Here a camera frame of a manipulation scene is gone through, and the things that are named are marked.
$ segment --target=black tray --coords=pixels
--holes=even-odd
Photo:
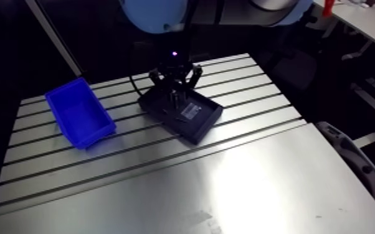
[[[193,90],[175,109],[165,92],[154,86],[138,99],[141,108],[190,143],[198,144],[221,116],[222,106]]]

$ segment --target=aluminum table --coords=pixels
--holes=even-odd
[[[0,215],[0,233],[375,233],[374,199],[312,124],[198,154]]]
[[[306,123],[248,54],[199,64],[203,75],[196,91],[224,111],[198,146],[146,116],[128,78],[91,85],[117,128],[87,150],[73,148],[61,135],[43,96],[23,100],[1,170],[0,215],[177,164],[182,156],[200,157]],[[141,91],[152,85],[147,74],[134,79]]]

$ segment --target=white desk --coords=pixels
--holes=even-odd
[[[324,0],[315,0],[315,3],[321,7],[324,6]],[[333,14],[375,42],[375,5],[363,8],[336,4],[333,6]]]
[[[91,85],[116,133],[87,150],[61,135],[43,96],[22,101],[0,175],[0,214],[60,199],[305,124],[248,54],[200,62],[196,91],[224,107],[198,146],[149,118],[129,79]],[[152,81],[134,76],[141,91]]]
[[[1,215],[0,233],[372,234],[375,201],[306,124]]]

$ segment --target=sticker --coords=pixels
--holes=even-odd
[[[182,111],[182,115],[191,120],[193,119],[202,108],[193,103],[189,103],[188,106]]]

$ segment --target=blue plastic tray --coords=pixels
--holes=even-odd
[[[84,78],[56,88],[45,97],[62,134],[76,148],[86,148],[116,128]]]

